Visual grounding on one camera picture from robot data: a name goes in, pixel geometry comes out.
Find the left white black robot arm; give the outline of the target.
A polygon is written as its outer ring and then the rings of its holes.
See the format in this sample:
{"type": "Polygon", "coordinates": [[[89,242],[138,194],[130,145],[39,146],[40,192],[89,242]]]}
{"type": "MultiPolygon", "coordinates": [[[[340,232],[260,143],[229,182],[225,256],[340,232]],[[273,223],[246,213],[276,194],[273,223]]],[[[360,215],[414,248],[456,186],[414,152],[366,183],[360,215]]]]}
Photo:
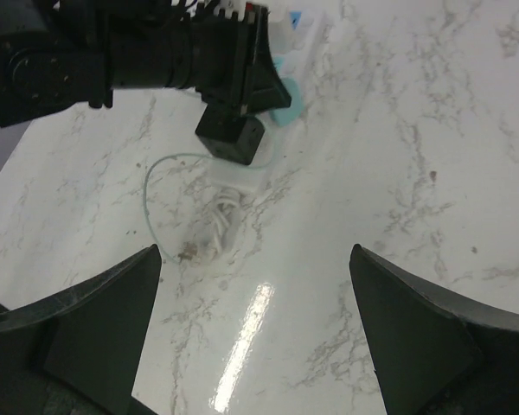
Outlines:
{"type": "Polygon", "coordinates": [[[118,89],[189,89],[223,112],[286,108],[268,9],[219,1],[0,1],[0,127],[118,89]]]}

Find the white cube charger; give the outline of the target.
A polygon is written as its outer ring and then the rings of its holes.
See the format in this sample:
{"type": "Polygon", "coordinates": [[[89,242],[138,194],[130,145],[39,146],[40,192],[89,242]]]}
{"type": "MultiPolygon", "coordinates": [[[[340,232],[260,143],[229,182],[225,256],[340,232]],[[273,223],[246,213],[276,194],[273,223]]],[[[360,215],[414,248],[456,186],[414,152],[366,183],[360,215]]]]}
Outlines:
{"type": "Polygon", "coordinates": [[[294,28],[287,5],[273,5],[269,8],[268,40],[272,54],[287,54],[294,49],[294,28]]]}

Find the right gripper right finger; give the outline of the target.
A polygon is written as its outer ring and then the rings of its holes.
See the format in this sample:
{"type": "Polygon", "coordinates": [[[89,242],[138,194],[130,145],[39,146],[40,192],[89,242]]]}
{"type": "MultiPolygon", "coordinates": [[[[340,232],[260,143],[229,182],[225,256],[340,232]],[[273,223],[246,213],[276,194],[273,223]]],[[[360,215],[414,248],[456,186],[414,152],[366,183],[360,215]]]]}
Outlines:
{"type": "Polygon", "coordinates": [[[349,272],[388,414],[519,414],[519,314],[359,244],[349,272]]]}

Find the teal charger adapter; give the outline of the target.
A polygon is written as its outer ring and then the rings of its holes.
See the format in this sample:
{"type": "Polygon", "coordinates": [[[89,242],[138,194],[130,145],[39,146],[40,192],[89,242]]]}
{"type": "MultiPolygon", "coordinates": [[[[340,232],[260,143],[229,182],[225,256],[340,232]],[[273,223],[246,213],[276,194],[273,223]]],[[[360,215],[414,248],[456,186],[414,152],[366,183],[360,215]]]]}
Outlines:
{"type": "Polygon", "coordinates": [[[297,81],[293,78],[283,78],[282,82],[291,96],[291,105],[287,108],[270,111],[270,117],[278,127],[290,125],[304,110],[302,91],[297,81]]]}

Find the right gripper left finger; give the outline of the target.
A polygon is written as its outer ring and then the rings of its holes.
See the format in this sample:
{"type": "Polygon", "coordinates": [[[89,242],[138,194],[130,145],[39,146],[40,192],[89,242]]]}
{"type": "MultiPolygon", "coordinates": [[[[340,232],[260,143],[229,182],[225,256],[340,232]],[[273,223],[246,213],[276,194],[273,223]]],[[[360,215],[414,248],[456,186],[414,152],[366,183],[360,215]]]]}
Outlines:
{"type": "Polygon", "coordinates": [[[160,271],[152,245],[37,302],[0,304],[0,414],[150,414],[132,390],[160,271]]]}

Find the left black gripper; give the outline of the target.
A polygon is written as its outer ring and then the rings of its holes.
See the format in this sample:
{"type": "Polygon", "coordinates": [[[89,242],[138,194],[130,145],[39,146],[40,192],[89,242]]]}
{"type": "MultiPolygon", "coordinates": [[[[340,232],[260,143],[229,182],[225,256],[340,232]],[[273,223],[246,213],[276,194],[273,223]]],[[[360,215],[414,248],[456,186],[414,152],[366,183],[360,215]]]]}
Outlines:
{"type": "Polygon", "coordinates": [[[246,6],[239,18],[227,6],[198,6],[195,31],[195,78],[202,101],[222,108],[250,108],[251,113],[289,108],[292,98],[274,66],[267,33],[268,8],[246,6]]]}

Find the black cube plug adapter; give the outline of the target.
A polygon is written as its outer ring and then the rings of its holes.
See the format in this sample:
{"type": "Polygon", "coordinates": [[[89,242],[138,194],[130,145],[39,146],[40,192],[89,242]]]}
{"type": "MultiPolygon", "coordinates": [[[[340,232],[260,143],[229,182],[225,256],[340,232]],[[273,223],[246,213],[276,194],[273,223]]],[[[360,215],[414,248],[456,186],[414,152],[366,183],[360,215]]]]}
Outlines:
{"type": "Polygon", "coordinates": [[[236,117],[208,105],[195,134],[214,157],[248,166],[252,163],[265,134],[256,117],[236,117]]]}

